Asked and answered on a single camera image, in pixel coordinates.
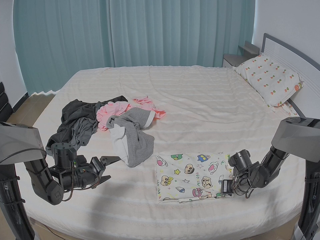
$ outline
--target pillow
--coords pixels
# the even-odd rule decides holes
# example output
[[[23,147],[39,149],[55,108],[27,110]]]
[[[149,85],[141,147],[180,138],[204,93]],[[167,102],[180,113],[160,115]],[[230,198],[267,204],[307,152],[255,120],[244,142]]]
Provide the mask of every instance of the pillow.
[[[277,107],[303,86],[298,73],[260,54],[233,67],[264,99],[268,107]]]

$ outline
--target baseboard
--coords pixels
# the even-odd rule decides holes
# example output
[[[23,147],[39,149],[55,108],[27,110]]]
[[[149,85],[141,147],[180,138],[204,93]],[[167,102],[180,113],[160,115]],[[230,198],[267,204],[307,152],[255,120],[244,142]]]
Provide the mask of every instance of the baseboard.
[[[18,108],[26,101],[26,99],[29,97],[29,94],[26,93],[25,95],[22,96],[22,98],[17,102],[17,104],[14,105],[13,112],[17,112]]]

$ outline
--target tiled floor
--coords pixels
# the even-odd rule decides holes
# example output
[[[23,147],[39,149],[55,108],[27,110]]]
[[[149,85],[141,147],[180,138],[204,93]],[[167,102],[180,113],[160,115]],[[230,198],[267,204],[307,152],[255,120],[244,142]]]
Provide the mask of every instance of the tiled floor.
[[[36,122],[42,111],[46,108],[49,102],[53,99],[54,94],[38,94],[32,95],[29,97],[18,109],[18,111],[11,115],[7,122],[10,123],[22,123],[24,125],[33,126]],[[290,222],[271,230],[265,234],[256,235],[254,237],[246,238],[243,240],[290,240],[294,224],[298,220],[298,216],[293,218]],[[78,238],[74,238],[71,236],[67,236],[63,233],[60,233],[54,229],[51,229],[55,234],[60,237],[54,235],[49,231],[46,226],[34,219],[30,219],[32,226],[39,233],[42,240],[79,240]],[[6,222],[4,215],[0,211],[0,239],[4,240],[14,240],[14,235],[10,230],[8,223]]]

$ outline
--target bed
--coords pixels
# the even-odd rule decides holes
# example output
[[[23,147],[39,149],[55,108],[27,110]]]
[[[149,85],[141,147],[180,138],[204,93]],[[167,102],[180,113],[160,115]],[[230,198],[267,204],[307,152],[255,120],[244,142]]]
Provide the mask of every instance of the bed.
[[[320,118],[317,107],[320,88],[310,82],[320,77],[320,66],[292,50],[265,34],[262,51],[278,57],[291,69],[300,70],[305,80],[301,93],[290,102],[301,115]],[[313,101],[317,99],[316,104],[305,101],[310,92]],[[46,145],[60,125],[61,110],[68,102],[74,99],[97,102],[119,95],[129,101],[131,97],[149,95],[158,108],[166,110],[165,117],[154,120],[145,130],[155,137],[153,155],[134,168],[122,161],[108,166],[106,173],[112,176],[110,180],[94,190],[74,193],[70,201],[58,206],[51,206],[34,194],[24,165],[17,164],[21,195],[30,217],[85,240],[227,240],[267,232],[299,214],[305,163],[293,155],[287,158],[272,184],[256,189],[248,200],[236,196],[158,203],[155,170],[158,155],[187,152],[232,155],[246,148],[253,162],[261,161],[280,120],[288,117],[282,108],[272,112],[261,96],[230,68],[137,66],[82,70],[58,92],[34,127],[39,129]],[[87,160],[92,156],[114,155],[109,131],[98,130],[78,154],[85,155]],[[47,162],[54,165],[52,157],[48,156]]]

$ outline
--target curtain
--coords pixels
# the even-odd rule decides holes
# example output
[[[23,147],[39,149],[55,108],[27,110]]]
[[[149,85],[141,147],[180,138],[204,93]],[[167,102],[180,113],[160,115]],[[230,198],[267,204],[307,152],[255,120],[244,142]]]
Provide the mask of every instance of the curtain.
[[[221,67],[251,42],[255,0],[14,0],[14,35],[29,93],[77,71],[140,65]]]

